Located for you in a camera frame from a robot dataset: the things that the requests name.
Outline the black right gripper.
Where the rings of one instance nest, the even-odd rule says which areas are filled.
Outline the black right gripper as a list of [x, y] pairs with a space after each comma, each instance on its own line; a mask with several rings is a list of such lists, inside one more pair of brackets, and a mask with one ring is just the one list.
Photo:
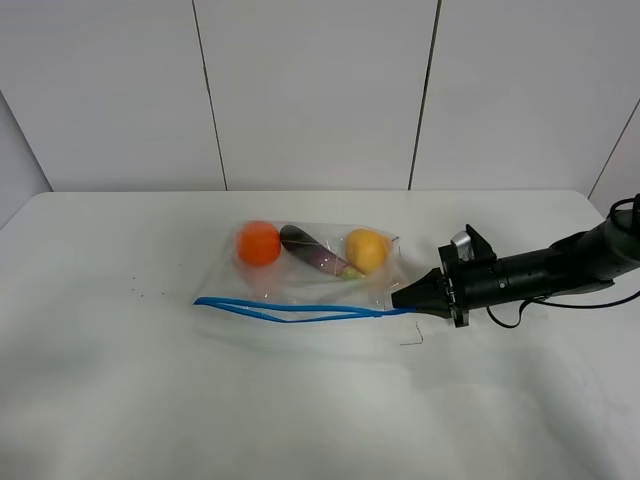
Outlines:
[[416, 306], [417, 313], [452, 318], [456, 328], [466, 327], [471, 310], [498, 303], [501, 287], [498, 275], [493, 272], [498, 265], [497, 255], [490, 246], [473, 247], [474, 257], [466, 261], [459, 258], [453, 244], [438, 251], [444, 275], [439, 268], [433, 268], [421, 279], [394, 292], [392, 304]]

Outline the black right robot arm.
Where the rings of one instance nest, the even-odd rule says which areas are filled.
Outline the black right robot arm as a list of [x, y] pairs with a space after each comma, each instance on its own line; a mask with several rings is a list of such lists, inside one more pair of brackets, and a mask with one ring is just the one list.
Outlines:
[[391, 295], [395, 309], [469, 324], [472, 310], [484, 309], [499, 326], [512, 329], [491, 311], [512, 302], [568, 309], [554, 296], [609, 288], [639, 267], [639, 199], [614, 203], [606, 219], [550, 247], [500, 258], [471, 225], [438, 249], [441, 265]]

